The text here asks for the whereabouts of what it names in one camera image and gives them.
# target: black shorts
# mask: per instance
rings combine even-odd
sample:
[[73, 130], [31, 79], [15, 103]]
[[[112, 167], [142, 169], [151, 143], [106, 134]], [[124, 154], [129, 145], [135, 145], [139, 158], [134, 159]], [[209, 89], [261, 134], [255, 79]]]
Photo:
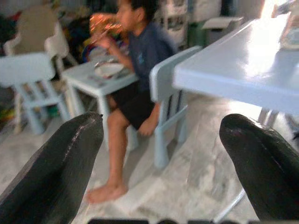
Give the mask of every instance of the black shorts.
[[112, 97], [117, 107], [136, 130], [150, 116], [155, 106], [150, 99], [150, 91], [140, 92], [138, 83], [114, 92]]

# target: marble floor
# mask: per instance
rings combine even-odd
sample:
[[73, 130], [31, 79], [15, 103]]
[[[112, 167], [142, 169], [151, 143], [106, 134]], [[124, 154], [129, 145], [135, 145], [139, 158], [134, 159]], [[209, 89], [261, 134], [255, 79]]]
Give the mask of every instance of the marble floor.
[[[261, 108], [222, 98], [188, 94], [189, 135], [183, 145], [170, 141], [171, 161], [164, 170], [153, 165], [154, 137], [141, 138], [140, 146], [126, 155], [125, 180], [129, 192], [122, 198], [99, 205], [84, 200], [73, 224], [86, 224], [90, 219], [145, 218], [151, 224], [164, 218], [185, 224], [192, 219], [211, 219], [240, 191], [241, 184], [234, 166], [221, 144], [218, 130], [221, 119], [240, 113], [257, 119]], [[34, 136], [29, 127], [19, 135], [10, 134], [0, 143], [0, 193], [7, 187], [31, 155], [57, 130], [60, 119], [53, 119], [47, 131]], [[292, 133], [283, 114], [274, 128], [292, 142]], [[87, 189], [100, 186], [108, 178], [108, 152], [101, 147]], [[226, 217], [242, 224], [257, 220], [244, 198]]]

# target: small white table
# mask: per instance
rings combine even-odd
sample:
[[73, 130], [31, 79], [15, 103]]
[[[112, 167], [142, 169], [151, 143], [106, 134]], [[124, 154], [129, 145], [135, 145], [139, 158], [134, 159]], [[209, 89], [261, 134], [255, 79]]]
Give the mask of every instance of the small white table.
[[[116, 79], [102, 79], [95, 76], [94, 66], [96, 62], [88, 62], [76, 67], [65, 70], [62, 77], [66, 80], [71, 94], [75, 116], [85, 113], [83, 104], [78, 96], [77, 90], [95, 97], [98, 102], [98, 110], [103, 114], [104, 140], [108, 148], [108, 126], [107, 118], [110, 114], [110, 108], [106, 96], [122, 89], [138, 80], [138, 77], [129, 71], [120, 74]], [[128, 148], [136, 147], [136, 140], [131, 140], [133, 135], [132, 127], [128, 128]]]

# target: black hair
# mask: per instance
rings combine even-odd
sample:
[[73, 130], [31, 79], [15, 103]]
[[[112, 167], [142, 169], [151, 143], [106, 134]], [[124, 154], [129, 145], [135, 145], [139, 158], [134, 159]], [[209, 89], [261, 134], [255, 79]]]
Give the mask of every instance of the black hair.
[[142, 7], [145, 11], [146, 20], [152, 21], [158, 9], [157, 0], [130, 0], [130, 2], [134, 10]]

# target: light blue chair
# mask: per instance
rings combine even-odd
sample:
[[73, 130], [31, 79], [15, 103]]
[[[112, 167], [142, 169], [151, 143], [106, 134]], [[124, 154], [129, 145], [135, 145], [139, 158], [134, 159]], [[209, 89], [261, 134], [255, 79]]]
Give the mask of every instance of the light blue chair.
[[45, 130], [35, 108], [40, 108], [41, 120], [47, 119], [46, 106], [49, 105], [58, 106], [63, 121], [70, 119], [63, 95], [58, 94], [50, 82], [55, 71], [46, 53], [1, 57], [0, 68], [0, 85], [12, 86], [22, 96], [34, 134], [42, 134]]
[[151, 71], [151, 100], [161, 103], [159, 124], [155, 129], [154, 164], [157, 168], [164, 168], [169, 163], [165, 131], [177, 124], [175, 134], [177, 142], [184, 143], [187, 138], [187, 102], [184, 92], [172, 87], [174, 67], [200, 50], [199, 46], [186, 49], [157, 64]]

